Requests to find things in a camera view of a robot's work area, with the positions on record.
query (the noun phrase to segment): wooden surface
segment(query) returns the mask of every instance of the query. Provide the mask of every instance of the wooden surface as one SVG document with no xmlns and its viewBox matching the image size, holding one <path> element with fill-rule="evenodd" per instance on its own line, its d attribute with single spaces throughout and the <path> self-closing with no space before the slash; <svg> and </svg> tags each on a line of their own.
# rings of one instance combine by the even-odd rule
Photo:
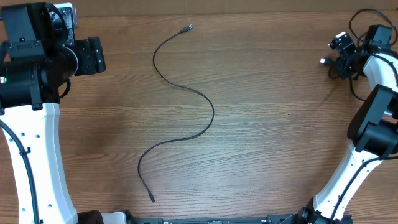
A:
<svg viewBox="0 0 398 224">
<path fill-rule="evenodd" d="M 329 80 L 319 59 L 354 12 L 207 16 L 92 17 L 77 38 L 101 37 L 108 70 L 72 80 L 62 100 L 60 144 L 69 193 L 79 212 L 128 209 L 136 217 L 264 217 L 295 213 L 328 182 L 349 144 L 346 130 L 361 102 L 349 82 Z M 396 11 L 386 11 L 398 21 Z M 381 21 L 363 15 L 358 33 Z M 139 156 L 152 145 L 201 131 L 202 137 L 160 146 L 142 163 L 156 197 L 139 181 Z M 6 37 L 2 32 L 1 40 Z M 354 83 L 358 95 L 368 83 Z M 356 223 L 397 223 L 398 162 L 384 162 L 346 210 Z M 0 138 L 0 222 L 17 223 L 11 159 Z"/>
<path fill-rule="evenodd" d="M 37 0 L 0 0 L 0 6 Z M 51 0 L 64 3 L 65 0 Z M 80 17 L 187 15 L 253 12 L 356 11 L 362 8 L 393 10 L 393 0 L 69 0 Z"/>
</svg>

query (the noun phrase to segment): usb connector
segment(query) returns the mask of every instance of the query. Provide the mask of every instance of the usb connector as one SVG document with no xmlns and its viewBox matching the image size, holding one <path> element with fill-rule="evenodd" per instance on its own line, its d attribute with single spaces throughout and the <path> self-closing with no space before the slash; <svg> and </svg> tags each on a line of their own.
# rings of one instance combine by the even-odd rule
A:
<svg viewBox="0 0 398 224">
<path fill-rule="evenodd" d="M 184 28 L 181 30 L 181 33 L 188 32 L 188 31 L 190 31 L 190 30 L 192 30 L 192 29 L 193 29 L 193 25 L 191 24 L 191 25 L 189 25 L 189 26 L 184 27 Z"/>
</svg>

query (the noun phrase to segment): wooden table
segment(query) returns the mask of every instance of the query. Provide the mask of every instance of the wooden table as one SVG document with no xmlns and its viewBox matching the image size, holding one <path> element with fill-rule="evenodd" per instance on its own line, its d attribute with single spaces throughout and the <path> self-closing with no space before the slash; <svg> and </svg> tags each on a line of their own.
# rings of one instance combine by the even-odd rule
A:
<svg viewBox="0 0 398 224">
<path fill-rule="evenodd" d="M 396 11 L 385 13 L 398 21 Z M 348 30 L 353 14 L 82 18 L 77 39 L 100 36 L 108 70 L 73 78 L 61 103 L 60 144 L 76 209 L 162 218 L 297 212 L 340 163 L 361 105 L 348 80 L 330 80 L 319 63 L 336 57 L 327 43 Z M 353 25 L 361 33 L 380 22 L 366 14 Z M 152 67 L 155 48 L 188 24 L 195 28 L 167 43 L 157 65 L 171 81 L 206 94 L 216 116 L 200 138 L 160 146 L 144 158 L 154 205 L 137 174 L 140 155 L 201 131 L 211 117 L 204 98 L 171 87 Z M 369 93 L 363 78 L 354 87 L 359 96 Z M 0 222 L 17 223 L 11 159 L 0 139 Z M 396 223 L 397 173 L 398 162 L 384 162 L 346 213 L 356 223 Z"/>
</svg>

